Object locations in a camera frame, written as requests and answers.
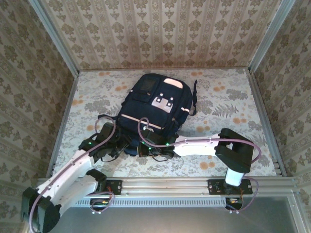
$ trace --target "backpack strap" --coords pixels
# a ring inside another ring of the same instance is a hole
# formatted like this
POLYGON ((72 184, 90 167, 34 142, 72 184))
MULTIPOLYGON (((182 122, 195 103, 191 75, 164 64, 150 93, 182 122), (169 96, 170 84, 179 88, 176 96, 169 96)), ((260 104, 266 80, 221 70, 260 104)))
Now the backpack strap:
POLYGON ((198 81, 196 80, 194 82, 194 86, 193 86, 193 95, 192 95, 192 99, 193 99, 193 106, 194 106, 194 111, 192 114, 190 114, 190 116, 194 116, 196 115, 196 102, 198 101, 197 97, 196 97, 196 84, 198 83, 198 81))
POLYGON ((101 115, 98 115, 97 119, 99 119, 101 117, 111 117, 113 120, 117 120, 118 116, 109 116, 109 115, 106 115, 106 114, 101 114, 101 115))

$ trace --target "floral mat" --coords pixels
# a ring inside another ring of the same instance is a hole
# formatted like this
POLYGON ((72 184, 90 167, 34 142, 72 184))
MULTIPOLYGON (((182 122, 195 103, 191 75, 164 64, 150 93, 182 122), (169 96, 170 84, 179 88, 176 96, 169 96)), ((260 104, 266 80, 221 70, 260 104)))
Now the floral mat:
MULTIPOLYGON (((191 89, 194 81, 198 80, 197 115, 188 116, 179 134, 205 136, 219 133, 221 128, 230 128, 258 144, 262 150, 262 158, 252 165, 249 175, 276 174, 244 68, 82 72, 54 172, 73 156, 82 140, 94 133, 94 123, 99 114, 115 116, 119 112, 124 98, 145 73, 181 79, 191 89)), ((203 155, 159 163, 151 157, 121 154, 116 161, 98 161, 94 167, 110 177, 223 176, 227 169, 217 157, 203 155)))

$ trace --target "floral wallpaper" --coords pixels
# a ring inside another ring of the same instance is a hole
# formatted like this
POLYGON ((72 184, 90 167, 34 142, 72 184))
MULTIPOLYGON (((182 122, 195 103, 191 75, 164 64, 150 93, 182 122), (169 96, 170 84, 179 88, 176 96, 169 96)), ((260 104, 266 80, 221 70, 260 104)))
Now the floral wallpaper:
POLYGON ((255 72, 289 175, 311 222, 311 2, 296 0, 255 72))
POLYGON ((79 70, 246 67, 280 0, 44 0, 79 70))
POLYGON ((45 177, 73 76, 28 1, 0 1, 0 233, 45 177))
MULTIPOLYGON (((191 89, 198 80, 197 115, 188 116, 179 134, 214 135, 221 128, 230 128, 258 144, 263 152, 249 174, 276 175, 245 68, 81 72, 54 172, 73 156, 84 139, 94 133, 97 116, 117 115, 133 85, 143 74, 150 72, 181 79, 191 89)), ((109 156, 104 157, 106 161, 110 159, 109 156)), ((159 163, 151 157, 125 154, 111 163, 98 161, 95 168, 110 177, 224 176, 227 169, 217 157, 212 156, 191 155, 159 163)))

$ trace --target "navy blue backpack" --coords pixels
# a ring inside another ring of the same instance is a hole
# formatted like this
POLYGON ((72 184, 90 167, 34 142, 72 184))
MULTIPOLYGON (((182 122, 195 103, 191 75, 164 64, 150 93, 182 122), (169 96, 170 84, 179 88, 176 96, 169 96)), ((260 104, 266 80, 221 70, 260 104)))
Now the navy blue backpack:
POLYGON ((163 137, 174 135, 190 114, 192 103, 194 111, 191 116, 196 114, 196 84, 197 81, 192 95, 190 88, 181 80, 160 74, 143 75, 121 104, 119 114, 113 117, 122 133, 132 139, 124 152, 137 155, 137 124, 142 117, 149 119, 149 128, 156 134, 163 137))

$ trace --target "robotic arm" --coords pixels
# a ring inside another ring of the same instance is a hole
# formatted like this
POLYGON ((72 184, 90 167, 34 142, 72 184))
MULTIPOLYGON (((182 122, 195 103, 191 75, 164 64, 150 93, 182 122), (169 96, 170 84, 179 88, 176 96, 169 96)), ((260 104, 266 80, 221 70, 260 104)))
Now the robotic arm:
MULTIPOLYGON (((40 232, 47 233, 57 224, 61 215, 79 199, 90 193, 108 191, 106 176, 92 169, 92 166, 106 154, 117 158, 129 145, 130 138, 122 135, 119 129, 114 131, 114 127, 111 123, 104 124, 100 133, 81 143, 79 150, 61 170, 36 189, 29 187, 24 191, 21 210, 24 220, 31 221, 40 232), (30 219, 34 204, 35 210, 30 219)), ((250 171, 253 143, 230 129, 222 129, 220 134, 210 137, 175 135, 164 138, 145 128, 140 137, 142 140, 138 146, 139 157, 163 156, 169 159, 187 155, 217 156, 228 166, 225 177, 228 185, 239 186, 244 174, 250 171), (155 144, 166 146, 159 148, 155 144)))

